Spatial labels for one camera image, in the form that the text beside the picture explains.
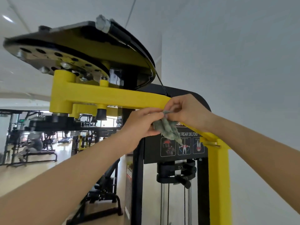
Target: forearm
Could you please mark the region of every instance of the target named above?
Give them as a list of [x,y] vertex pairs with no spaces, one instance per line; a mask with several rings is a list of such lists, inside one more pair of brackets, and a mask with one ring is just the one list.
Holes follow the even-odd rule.
[[119,145],[126,147],[127,142],[118,134],[72,156],[0,198],[3,224],[19,224],[21,221],[24,225],[61,225],[108,167],[122,156]]
[[209,130],[300,213],[299,151],[218,116],[214,116]]

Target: yellow metal frame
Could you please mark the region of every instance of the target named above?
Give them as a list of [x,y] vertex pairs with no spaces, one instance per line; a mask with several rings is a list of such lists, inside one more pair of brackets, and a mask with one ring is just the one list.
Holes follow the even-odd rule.
[[[50,112],[68,113],[78,117],[78,113],[95,114],[95,108],[107,105],[140,109],[158,107],[163,109],[169,97],[154,93],[124,90],[108,87],[107,82],[100,85],[76,83],[76,76],[66,70],[56,70],[53,78]],[[229,147],[217,136],[209,132],[200,132],[201,141],[208,147],[210,224],[231,224],[231,200],[229,179]]]

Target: floor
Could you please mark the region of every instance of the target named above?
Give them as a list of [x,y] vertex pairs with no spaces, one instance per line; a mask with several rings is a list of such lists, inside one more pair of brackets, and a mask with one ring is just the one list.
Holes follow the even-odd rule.
[[[71,145],[70,144],[54,144],[53,148],[55,149],[58,155],[57,162],[42,162],[42,163],[32,163],[27,166],[20,167],[6,167],[0,166],[0,196],[12,191],[18,186],[26,183],[32,178],[38,176],[39,174],[45,172],[46,170],[54,167],[58,163],[70,158],[71,156]],[[31,156],[30,160],[48,160],[52,159],[54,155],[36,155]],[[123,156],[118,166],[118,183],[117,183],[117,195],[121,201],[121,207],[124,211],[125,203],[125,179],[126,179],[126,157]],[[115,207],[115,204],[111,202],[99,202],[95,204],[87,204],[86,213],[98,212],[101,210],[108,209],[110,207]],[[74,210],[73,213],[70,214],[69,218],[71,218],[77,210]],[[119,225],[123,224],[123,216],[112,215],[104,218],[100,218],[97,220],[93,220],[90,222],[82,223],[84,225],[93,225],[93,224],[110,224],[110,225]]]

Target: white wall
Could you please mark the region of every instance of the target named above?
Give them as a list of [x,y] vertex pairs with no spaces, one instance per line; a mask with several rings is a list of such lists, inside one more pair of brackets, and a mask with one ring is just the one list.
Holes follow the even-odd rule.
[[[164,85],[197,92],[214,113],[300,149],[299,4],[191,0],[163,34]],[[234,224],[299,224],[233,151],[230,178]]]

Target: ceiling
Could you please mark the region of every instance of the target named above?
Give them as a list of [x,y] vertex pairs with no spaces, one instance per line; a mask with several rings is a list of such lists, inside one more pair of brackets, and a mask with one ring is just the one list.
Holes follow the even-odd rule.
[[[0,42],[4,37],[35,32],[40,25],[54,28],[87,20],[94,21],[99,14],[103,14],[126,27],[148,49],[152,58],[159,62],[162,32],[188,1],[0,0]],[[51,85],[52,76],[40,73],[0,48],[0,93],[49,96]]]

